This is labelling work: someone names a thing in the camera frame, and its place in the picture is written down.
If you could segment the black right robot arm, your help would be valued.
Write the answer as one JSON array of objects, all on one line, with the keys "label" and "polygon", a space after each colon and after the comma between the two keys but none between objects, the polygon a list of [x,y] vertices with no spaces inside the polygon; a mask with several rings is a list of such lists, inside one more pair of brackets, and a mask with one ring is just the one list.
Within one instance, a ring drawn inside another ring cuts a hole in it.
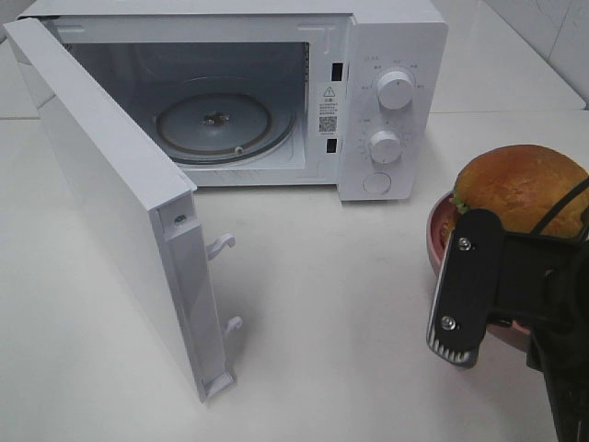
[{"label": "black right robot arm", "polygon": [[546,272],[542,300],[556,316],[532,328],[528,362],[541,371],[559,441],[588,439],[588,244]]}]

